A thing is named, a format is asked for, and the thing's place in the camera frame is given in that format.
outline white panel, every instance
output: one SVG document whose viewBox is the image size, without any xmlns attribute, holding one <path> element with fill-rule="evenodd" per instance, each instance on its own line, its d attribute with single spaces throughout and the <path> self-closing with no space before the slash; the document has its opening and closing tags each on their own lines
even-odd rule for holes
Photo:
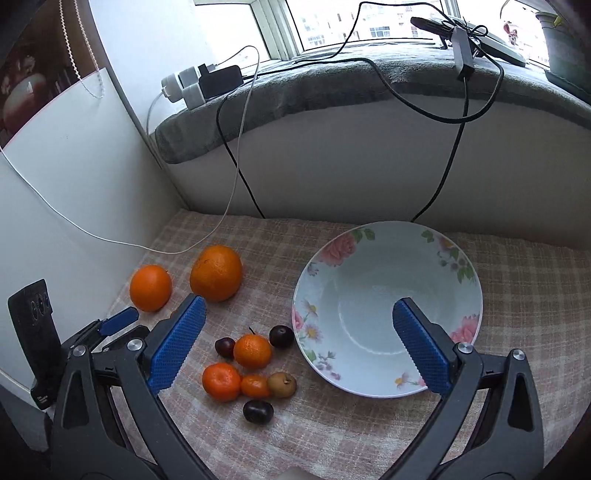
<svg viewBox="0 0 591 480">
<path fill-rule="evenodd" d="M 107 238 L 149 245 L 178 203 L 104 69 L 102 76 L 102 100 L 75 84 L 36 114 L 5 151 L 72 221 Z M 85 83 L 99 91 L 96 74 Z M 45 278 L 63 340 L 104 317 L 144 252 L 93 239 L 60 219 L 1 156 L 0 225 L 0 369 L 30 386 L 33 375 L 7 298 Z M 0 375 L 0 382 L 15 392 L 6 377 Z"/>
<path fill-rule="evenodd" d="M 408 98 L 440 115 L 462 111 L 458 99 Z M 457 128 L 397 100 L 303 112 L 247 132 L 241 170 L 268 217 L 410 220 L 434 193 Z M 590 151 L 589 130 L 497 103 L 466 126 L 447 183 L 419 221 L 591 248 Z M 207 213 L 223 212 L 232 170 L 224 147 L 170 166 L 191 208 Z M 244 189 L 231 211 L 256 215 Z"/>
<path fill-rule="evenodd" d="M 213 63 L 191 0 L 89 0 L 100 40 L 133 114 L 145 126 L 148 108 L 167 75 Z M 150 130 L 186 108 L 160 99 Z"/>
</svg>

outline white plug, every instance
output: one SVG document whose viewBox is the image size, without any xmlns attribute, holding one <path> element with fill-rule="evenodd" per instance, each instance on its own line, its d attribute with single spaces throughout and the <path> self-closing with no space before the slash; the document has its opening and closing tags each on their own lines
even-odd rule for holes
<svg viewBox="0 0 591 480">
<path fill-rule="evenodd" d="M 163 78 L 161 83 L 162 93 L 172 103 L 184 98 L 189 110 L 205 104 L 195 67 L 172 73 Z"/>
</svg>

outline tangerine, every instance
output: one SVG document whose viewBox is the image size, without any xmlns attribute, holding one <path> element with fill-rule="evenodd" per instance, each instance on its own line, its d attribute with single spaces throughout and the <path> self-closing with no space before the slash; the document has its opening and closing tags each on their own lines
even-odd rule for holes
<svg viewBox="0 0 591 480">
<path fill-rule="evenodd" d="M 170 275 L 158 265 L 140 268 L 129 284 L 131 301 L 144 312 L 155 312 L 164 307 L 172 292 L 173 281 Z"/>
<path fill-rule="evenodd" d="M 234 345 L 234 360 L 245 368 L 265 368 L 271 361 L 271 355 L 269 340 L 254 333 L 244 335 Z"/>
<path fill-rule="evenodd" d="M 234 295 L 242 282 L 242 262 L 224 245 L 207 247 L 191 269 L 189 284 L 195 295 L 207 301 L 224 301 Z"/>
<path fill-rule="evenodd" d="M 240 394 L 240 374 L 223 362 L 209 365 L 201 378 L 203 389 L 218 401 L 232 401 Z"/>
<path fill-rule="evenodd" d="M 240 382 L 240 391 L 251 398 L 267 398 L 271 390 L 267 387 L 267 379 L 261 375 L 247 375 Z"/>
</svg>

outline checkered cloth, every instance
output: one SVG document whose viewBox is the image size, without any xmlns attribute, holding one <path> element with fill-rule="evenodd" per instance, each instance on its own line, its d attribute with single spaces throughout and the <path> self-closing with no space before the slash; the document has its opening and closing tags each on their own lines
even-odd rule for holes
<svg viewBox="0 0 591 480">
<path fill-rule="evenodd" d="M 179 211 L 153 248 L 179 251 L 217 224 L 219 217 Z M 243 401 L 218 403 L 201 386 L 203 369 L 219 358 L 216 339 L 248 331 L 268 332 L 291 322 L 291 300 L 307 261 L 350 225 L 302 220 L 228 217 L 207 244 L 239 252 L 244 279 L 230 300 L 208 305 L 206 325 L 171 388 L 160 392 L 170 416 L 189 444 L 220 480 L 274 479 L 300 466 L 327 480 L 379 478 L 425 423 L 439 397 L 423 392 L 393 400 L 345 393 L 320 378 L 296 346 L 276 352 L 265 370 L 285 370 L 298 379 L 297 394 L 274 400 L 274 421 L 257 427 L 242 417 Z M 564 445 L 591 401 L 591 252 L 487 235 L 448 233 L 472 260 L 482 284 L 484 312 L 476 341 L 481 353 L 526 351 L 544 422 L 545 461 Z M 156 314 L 140 322 L 153 327 L 189 294 L 189 272 L 201 251 L 183 255 L 148 253 L 141 264 L 171 274 L 174 292 Z M 111 313 L 131 304 L 126 284 Z M 126 410 L 116 402 L 134 448 L 150 458 Z M 452 446 L 461 453 L 475 424 L 484 392 Z"/>
</svg>

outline silver bolt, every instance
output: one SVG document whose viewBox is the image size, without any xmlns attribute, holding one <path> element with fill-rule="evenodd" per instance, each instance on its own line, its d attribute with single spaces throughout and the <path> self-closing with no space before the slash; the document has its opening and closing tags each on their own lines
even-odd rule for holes
<svg viewBox="0 0 591 480">
<path fill-rule="evenodd" d="M 130 340 L 129 342 L 127 342 L 127 350 L 131 350 L 132 352 L 139 350 L 143 346 L 144 346 L 144 343 L 139 338 L 134 338 L 133 340 Z"/>
<path fill-rule="evenodd" d="M 513 350 L 513 358 L 515 360 L 525 360 L 525 352 L 516 348 Z"/>
<path fill-rule="evenodd" d="M 474 350 L 474 347 L 472 346 L 471 343 L 460 342 L 457 344 L 457 349 L 459 351 L 461 351 L 462 353 L 472 353 L 472 351 Z"/>
<path fill-rule="evenodd" d="M 74 356 L 82 356 L 86 353 L 86 347 L 84 345 L 78 345 L 77 347 L 74 347 L 74 350 L 72 351 L 72 355 Z"/>
</svg>

